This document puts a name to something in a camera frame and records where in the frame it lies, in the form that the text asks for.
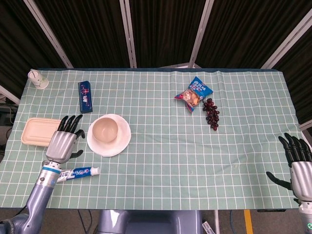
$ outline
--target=blue toothpaste box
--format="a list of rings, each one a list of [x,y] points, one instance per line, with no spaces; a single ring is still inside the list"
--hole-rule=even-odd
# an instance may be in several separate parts
[[[78,83],[80,112],[82,114],[92,112],[91,86],[90,82],[83,81]]]

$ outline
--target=small white cup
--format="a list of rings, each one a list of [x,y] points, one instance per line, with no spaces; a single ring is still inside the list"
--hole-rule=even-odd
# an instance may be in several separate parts
[[[49,84],[49,80],[43,77],[37,70],[30,70],[28,73],[28,78],[37,89],[44,89]]]
[[[109,144],[118,134],[118,125],[112,118],[99,118],[93,125],[92,135],[100,143]]]

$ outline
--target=black curtain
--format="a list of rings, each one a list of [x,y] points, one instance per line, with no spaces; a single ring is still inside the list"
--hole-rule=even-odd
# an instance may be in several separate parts
[[[196,64],[260,68],[311,8],[310,0],[215,0]]]
[[[130,67],[118,0],[36,0],[75,68]]]
[[[20,98],[31,68],[65,67],[23,1],[0,1],[0,85]]]
[[[205,0],[130,0],[137,67],[190,61]]]
[[[282,71],[300,124],[312,119],[312,28],[274,66]]]

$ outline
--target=grapes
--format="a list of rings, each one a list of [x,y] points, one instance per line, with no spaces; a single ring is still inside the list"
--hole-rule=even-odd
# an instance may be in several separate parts
[[[207,100],[203,99],[203,103],[203,111],[205,111],[207,115],[206,121],[210,125],[210,127],[216,131],[219,127],[218,122],[220,112],[217,111],[218,107],[215,105],[211,98],[208,98]]]

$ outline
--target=snack bag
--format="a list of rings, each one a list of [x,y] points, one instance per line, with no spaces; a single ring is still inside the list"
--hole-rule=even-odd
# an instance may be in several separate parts
[[[198,105],[199,101],[204,97],[212,93],[213,91],[208,88],[208,86],[206,86],[198,77],[195,77],[190,83],[189,88],[183,93],[176,95],[175,98],[184,100],[189,108],[189,111],[193,112],[193,107]]]

